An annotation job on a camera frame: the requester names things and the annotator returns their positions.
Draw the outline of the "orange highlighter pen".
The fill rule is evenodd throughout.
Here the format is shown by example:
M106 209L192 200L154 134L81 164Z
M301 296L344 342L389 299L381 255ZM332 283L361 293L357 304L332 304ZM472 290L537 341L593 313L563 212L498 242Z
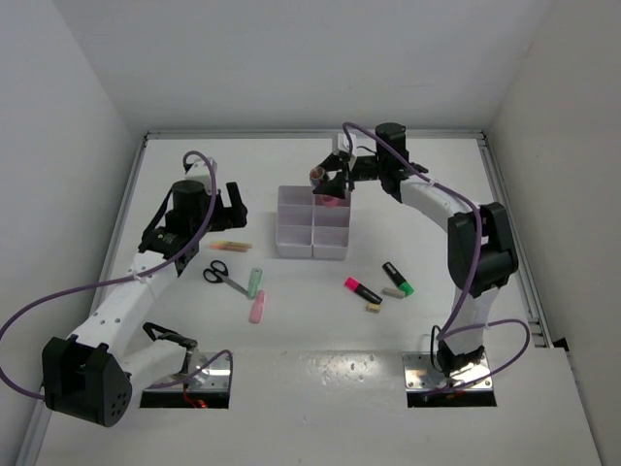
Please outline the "orange highlighter pen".
M211 250L222 250L232 252L248 252L249 248L230 246L230 245L210 245Z

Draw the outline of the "clear bottle of coloured pins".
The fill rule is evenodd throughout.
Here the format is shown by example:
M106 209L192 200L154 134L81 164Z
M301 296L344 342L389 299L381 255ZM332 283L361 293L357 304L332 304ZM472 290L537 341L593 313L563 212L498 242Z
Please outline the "clear bottle of coloured pins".
M327 173L323 167L316 166L310 171L310 185L313 189L317 189L322 185L327 177Z

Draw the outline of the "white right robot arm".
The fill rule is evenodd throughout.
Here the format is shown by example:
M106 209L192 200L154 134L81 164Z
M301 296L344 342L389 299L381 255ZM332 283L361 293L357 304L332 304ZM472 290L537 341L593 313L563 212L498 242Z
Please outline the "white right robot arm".
M313 192L344 199L360 182L377 181L398 203L430 219L446 235L447 269L455 285L452 310L432 337L431 363L445 378L479 362L498 292L519 259L506 207L476 203L433 178L409 158L407 130L385 122L367 130L346 122L333 151L310 172Z

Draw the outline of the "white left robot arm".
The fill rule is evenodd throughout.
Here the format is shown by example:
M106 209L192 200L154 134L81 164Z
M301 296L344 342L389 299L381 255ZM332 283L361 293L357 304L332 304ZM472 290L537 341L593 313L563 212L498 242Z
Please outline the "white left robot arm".
M246 225L236 183L219 189L185 179L173 183L145 228L123 283L114 287L69 337L53 337L42 353L48 409L105 427L116 425L136 394L180 383L197 371L198 344L146 320L157 298L179 278L205 234Z

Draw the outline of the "white divided organiser left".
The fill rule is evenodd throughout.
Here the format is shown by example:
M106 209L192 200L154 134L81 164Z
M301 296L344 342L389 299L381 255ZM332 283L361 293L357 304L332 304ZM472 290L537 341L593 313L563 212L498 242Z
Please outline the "white divided organiser left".
M276 247L285 258L312 258L313 194L309 186L278 188Z

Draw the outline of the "green correction tape case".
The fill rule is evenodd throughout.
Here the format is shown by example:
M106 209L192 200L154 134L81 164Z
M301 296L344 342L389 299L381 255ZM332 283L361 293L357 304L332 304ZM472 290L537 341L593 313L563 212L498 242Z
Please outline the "green correction tape case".
M254 299L256 297L259 291L261 280L262 270L260 268L252 268L249 275L246 295L249 299Z

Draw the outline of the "pink black highlighter marker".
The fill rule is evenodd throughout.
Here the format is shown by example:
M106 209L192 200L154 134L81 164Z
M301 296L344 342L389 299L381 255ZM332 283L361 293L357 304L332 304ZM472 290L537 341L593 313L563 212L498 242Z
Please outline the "pink black highlighter marker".
M353 278L347 278L343 285L370 304L379 306L382 302L382 299L377 294Z

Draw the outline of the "pink correction tape case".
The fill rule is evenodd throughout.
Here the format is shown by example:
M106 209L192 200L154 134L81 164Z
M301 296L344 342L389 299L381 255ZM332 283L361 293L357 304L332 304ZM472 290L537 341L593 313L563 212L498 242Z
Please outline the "pink correction tape case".
M263 317L266 302L266 293L264 290L259 290L253 300L251 310L248 316L248 321L253 324L260 323Z

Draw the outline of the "green black highlighter marker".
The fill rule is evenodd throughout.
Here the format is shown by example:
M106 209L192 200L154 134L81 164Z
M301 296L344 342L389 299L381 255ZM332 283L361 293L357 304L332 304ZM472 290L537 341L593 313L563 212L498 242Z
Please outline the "green black highlighter marker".
M404 292L406 297L411 296L414 293L414 289L407 279L397 270L397 268L391 262L385 262L381 266L382 270L386 273L391 282L401 291Z

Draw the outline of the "black handled scissors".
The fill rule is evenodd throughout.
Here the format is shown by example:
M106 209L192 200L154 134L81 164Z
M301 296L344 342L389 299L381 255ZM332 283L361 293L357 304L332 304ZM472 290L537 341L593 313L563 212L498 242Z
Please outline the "black handled scissors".
M210 266L203 270L203 278L208 283L225 283L242 295L247 296L247 290L230 278L228 267L221 260L213 260Z

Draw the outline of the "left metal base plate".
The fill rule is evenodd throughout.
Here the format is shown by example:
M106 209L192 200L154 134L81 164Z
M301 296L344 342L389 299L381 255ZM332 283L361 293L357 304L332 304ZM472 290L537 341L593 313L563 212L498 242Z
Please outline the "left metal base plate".
M154 383L148 386L147 389L164 389L164 388L173 387L179 384L189 384L191 383L192 380L194 380L198 375L202 374L205 370L209 370L209 372L211 372L212 365L218 359L222 359L222 358L224 358L229 363L229 372L228 372L229 379L228 379L227 388L230 388L232 378L233 378L233 370L234 370L233 352L228 349L223 349L220 352L216 353L210 359L207 359L201 365L197 366L191 372L188 372L187 374L183 374L183 375L174 375L173 379L170 382Z

